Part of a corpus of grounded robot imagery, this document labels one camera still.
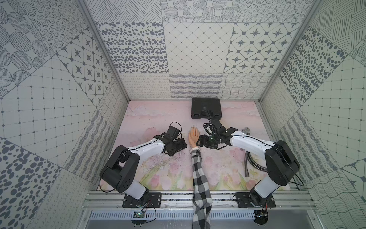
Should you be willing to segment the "mannequin hand with glitter nails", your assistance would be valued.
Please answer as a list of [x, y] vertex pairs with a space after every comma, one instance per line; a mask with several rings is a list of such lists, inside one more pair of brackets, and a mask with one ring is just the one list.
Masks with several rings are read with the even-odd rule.
[[196, 127], [191, 127], [190, 131], [189, 131], [189, 143], [191, 148], [195, 148], [196, 147], [196, 143], [199, 140], [200, 137], [200, 132]]

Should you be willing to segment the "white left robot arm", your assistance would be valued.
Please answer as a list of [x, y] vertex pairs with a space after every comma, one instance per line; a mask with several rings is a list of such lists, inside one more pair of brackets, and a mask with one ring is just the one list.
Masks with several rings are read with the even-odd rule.
[[174, 156], [186, 148], [187, 144], [183, 138], [169, 140], [162, 136], [156, 136], [144, 144], [131, 148], [118, 146], [101, 170], [100, 177], [117, 192], [131, 196], [138, 205], [145, 205], [149, 190], [135, 180], [139, 164], [162, 153]]

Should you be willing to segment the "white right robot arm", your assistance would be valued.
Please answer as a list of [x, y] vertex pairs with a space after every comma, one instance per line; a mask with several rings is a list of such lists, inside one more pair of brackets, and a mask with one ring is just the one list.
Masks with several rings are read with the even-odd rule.
[[199, 147], [216, 150], [220, 149], [219, 144], [234, 146], [259, 156], [266, 162], [267, 176], [250, 191], [254, 206], [264, 205], [274, 191], [286, 186], [300, 170], [300, 164], [286, 142], [261, 140], [232, 127], [222, 133], [201, 135], [195, 143]]

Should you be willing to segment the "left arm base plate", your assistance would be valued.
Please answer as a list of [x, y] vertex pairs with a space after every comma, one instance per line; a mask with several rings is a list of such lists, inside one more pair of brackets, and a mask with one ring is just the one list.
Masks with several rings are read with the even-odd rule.
[[161, 201], [161, 192], [145, 193], [140, 199], [135, 199], [131, 195], [126, 194], [123, 201], [123, 208], [159, 208], [161, 206]]

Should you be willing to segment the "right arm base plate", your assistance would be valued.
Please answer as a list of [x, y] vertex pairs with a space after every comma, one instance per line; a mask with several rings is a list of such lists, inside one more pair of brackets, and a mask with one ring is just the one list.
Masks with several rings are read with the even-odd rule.
[[276, 204], [273, 195], [262, 198], [261, 196], [251, 192], [237, 192], [233, 196], [239, 208], [275, 208]]

